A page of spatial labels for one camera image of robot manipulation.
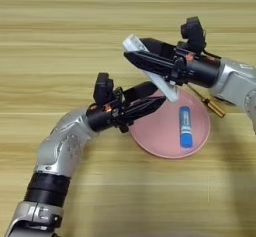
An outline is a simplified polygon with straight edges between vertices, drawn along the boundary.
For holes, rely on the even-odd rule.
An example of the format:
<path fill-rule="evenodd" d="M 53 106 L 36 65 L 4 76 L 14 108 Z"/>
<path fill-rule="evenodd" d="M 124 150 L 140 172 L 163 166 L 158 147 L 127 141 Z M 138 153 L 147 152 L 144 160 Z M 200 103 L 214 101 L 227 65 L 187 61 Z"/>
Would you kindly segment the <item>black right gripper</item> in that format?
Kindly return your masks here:
<path fill-rule="evenodd" d="M 210 88 L 216 83 L 220 68 L 218 58 L 175 49 L 173 45 L 154 38 L 142 38 L 141 42 L 151 53 L 143 51 L 124 53 L 124 57 L 137 68 L 160 76 L 171 75 L 170 79 L 178 85 L 192 83 Z M 172 62 L 152 53 L 161 57 L 170 57 Z"/>

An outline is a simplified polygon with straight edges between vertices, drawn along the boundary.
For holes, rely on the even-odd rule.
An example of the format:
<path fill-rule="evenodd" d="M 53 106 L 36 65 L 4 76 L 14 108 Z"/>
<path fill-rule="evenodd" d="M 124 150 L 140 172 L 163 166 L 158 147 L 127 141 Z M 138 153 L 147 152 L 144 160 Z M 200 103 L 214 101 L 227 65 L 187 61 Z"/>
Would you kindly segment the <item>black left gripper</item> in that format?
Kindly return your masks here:
<path fill-rule="evenodd" d="M 89 126 L 95 132 L 101 132 L 111 127 L 118 128 L 122 133 L 127 132 L 135 120 L 154 113 L 166 101 L 165 96 L 148 97 L 156 91 L 157 86 L 150 81 L 128 90 L 96 89 L 93 94 L 95 102 L 89 106 L 86 112 Z M 139 99 L 142 100 L 131 105 L 133 101 Z"/>

